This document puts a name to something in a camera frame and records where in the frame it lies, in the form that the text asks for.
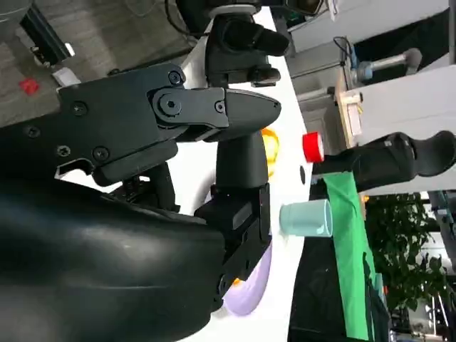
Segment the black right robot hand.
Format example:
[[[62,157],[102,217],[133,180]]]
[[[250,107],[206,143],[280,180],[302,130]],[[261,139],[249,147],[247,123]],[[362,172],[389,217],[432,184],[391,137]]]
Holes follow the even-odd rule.
[[[58,91],[1,129],[1,339],[177,341],[271,246],[279,101],[171,63]]]

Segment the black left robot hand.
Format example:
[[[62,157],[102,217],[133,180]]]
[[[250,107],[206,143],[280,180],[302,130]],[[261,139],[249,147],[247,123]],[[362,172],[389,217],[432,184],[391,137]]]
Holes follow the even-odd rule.
[[[206,42],[204,71],[209,86],[251,83],[274,86],[280,81],[270,56],[284,56],[289,40],[282,34],[256,24],[248,14],[221,14],[214,18]]]

